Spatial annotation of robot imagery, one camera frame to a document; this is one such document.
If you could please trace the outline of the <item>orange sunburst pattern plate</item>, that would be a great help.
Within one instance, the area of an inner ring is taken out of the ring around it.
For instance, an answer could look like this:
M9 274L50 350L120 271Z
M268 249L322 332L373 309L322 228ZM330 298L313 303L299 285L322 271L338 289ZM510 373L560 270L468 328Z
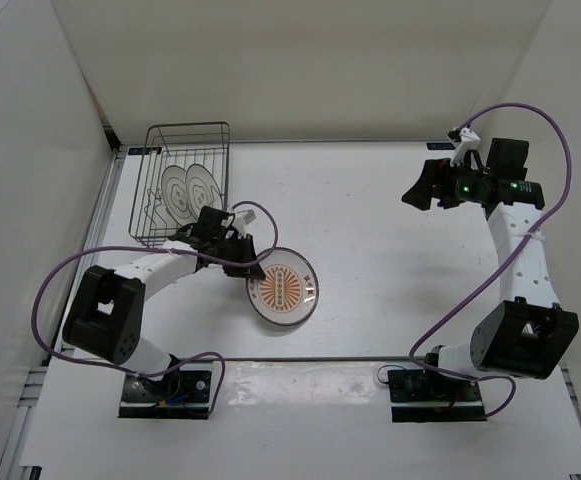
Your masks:
M316 310L319 282L310 262L297 251L276 247L260 262L265 278L248 279L248 300L257 314L277 327L294 328Z

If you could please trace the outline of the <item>white plate black lettering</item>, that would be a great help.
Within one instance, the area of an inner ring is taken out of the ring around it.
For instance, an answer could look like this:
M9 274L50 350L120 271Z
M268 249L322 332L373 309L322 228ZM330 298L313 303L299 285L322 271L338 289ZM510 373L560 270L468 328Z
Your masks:
M199 164L191 165L186 172L186 193L191 213L198 218L205 206L222 208L219 186L213 175Z

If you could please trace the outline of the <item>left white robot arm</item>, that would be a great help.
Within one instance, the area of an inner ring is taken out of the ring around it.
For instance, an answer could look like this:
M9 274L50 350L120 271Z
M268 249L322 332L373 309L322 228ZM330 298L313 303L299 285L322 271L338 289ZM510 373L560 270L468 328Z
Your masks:
M178 360L141 335L144 304L156 293L214 264L233 278L263 280L265 274L247 227L251 209L204 207L163 245L117 268L95 265L84 273L64 323L63 341L121 371L145 378L158 400L176 395Z

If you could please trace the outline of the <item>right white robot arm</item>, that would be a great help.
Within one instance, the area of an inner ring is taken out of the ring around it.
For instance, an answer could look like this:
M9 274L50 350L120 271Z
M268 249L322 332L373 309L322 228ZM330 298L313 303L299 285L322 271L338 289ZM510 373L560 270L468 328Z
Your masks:
M499 302L468 342L439 345L425 357L419 387L430 399L450 393L455 378L470 381L510 375L544 380L579 330L576 313L563 308L549 276L544 237L536 227L545 206L542 187L527 180L524 140L495 138L482 159L465 135L450 158L428 159L404 203L427 211L479 205L497 253Z

